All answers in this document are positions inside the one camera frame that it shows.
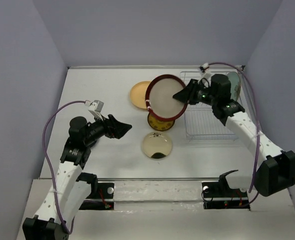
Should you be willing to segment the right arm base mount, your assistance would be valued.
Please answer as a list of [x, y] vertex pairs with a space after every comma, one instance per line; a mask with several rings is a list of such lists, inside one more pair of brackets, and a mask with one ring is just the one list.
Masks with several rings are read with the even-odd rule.
[[219, 182], [203, 182], [201, 197], [205, 210], [249, 209], [247, 192], [240, 189], [223, 189]]

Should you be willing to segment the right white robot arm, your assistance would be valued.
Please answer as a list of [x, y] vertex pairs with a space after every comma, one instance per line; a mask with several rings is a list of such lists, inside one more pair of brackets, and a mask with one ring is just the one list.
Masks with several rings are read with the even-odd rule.
[[252, 121], [245, 109], [232, 99], [232, 84], [227, 75], [214, 74], [207, 79], [191, 79], [175, 93], [173, 99], [189, 105], [211, 106], [213, 115], [233, 132], [253, 155], [253, 171], [247, 190], [256, 190], [268, 197], [295, 185], [295, 153], [284, 151], [261, 130], [258, 120]]

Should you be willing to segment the yellow patterned black-rim plate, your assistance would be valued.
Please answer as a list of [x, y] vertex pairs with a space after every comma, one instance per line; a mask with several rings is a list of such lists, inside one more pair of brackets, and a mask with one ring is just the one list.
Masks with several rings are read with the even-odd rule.
[[160, 120], [156, 119], [150, 113], [147, 116], [147, 123], [152, 129], [154, 129], [156, 131], [160, 131], [160, 132], [170, 130], [175, 125], [174, 120], [172, 120], [172, 121], [160, 121]]

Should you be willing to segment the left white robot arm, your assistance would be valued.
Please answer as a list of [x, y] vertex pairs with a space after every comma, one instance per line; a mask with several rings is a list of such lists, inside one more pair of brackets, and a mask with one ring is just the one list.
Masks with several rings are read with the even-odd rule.
[[113, 115], [88, 122], [84, 117], [69, 123], [69, 137], [64, 145], [57, 171], [52, 171], [52, 186], [32, 218], [22, 225], [27, 240], [67, 240], [74, 228], [75, 216], [86, 200], [98, 193], [98, 178], [83, 171], [91, 148], [98, 139], [122, 138], [132, 125]]

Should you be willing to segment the red rim white plate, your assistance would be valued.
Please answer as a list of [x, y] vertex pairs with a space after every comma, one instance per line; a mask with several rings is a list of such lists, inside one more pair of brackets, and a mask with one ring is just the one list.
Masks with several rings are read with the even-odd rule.
[[163, 74], [153, 79], [145, 92], [145, 105], [157, 120], [171, 122], [178, 119], [187, 109], [187, 104], [173, 98], [186, 87], [177, 76]]

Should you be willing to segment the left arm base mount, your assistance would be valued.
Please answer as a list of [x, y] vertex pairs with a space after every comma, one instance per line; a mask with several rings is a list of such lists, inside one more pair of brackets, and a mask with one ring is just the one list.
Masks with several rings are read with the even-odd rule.
[[92, 192], [81, 204], [81, 211], [112, 211], [114, 210], [113, 182], [99, 182], [96, 192]]

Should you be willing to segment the cream plate black mark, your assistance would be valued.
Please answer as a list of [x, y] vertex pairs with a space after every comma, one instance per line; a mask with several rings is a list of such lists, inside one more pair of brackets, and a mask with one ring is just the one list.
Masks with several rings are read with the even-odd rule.
[[141, 143], [142, 152], [154, 160], [167, 157], [171, 153], [172, 148], [172, 139], [166, 133], [160, 131], [148, 133]]

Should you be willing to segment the orange round plate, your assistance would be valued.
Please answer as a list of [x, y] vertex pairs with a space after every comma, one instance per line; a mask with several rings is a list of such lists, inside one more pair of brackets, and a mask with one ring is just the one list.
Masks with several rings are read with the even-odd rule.
[[129, 97], [131, 103], [142, 110], [147, 110], [145, 96], [150, 81], [141, 81], [136, 83], [130, 90]]

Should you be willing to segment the light blue flower plate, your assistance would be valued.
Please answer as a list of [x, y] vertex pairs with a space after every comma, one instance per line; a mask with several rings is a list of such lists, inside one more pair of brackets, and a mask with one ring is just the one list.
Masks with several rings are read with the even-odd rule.
[[241, 78], [237, 72], [231, 71], [227, 75], [228, 80], [230, 81], [231, 88], [231, 98], [235, 101], [238, 101], [241, 92]]

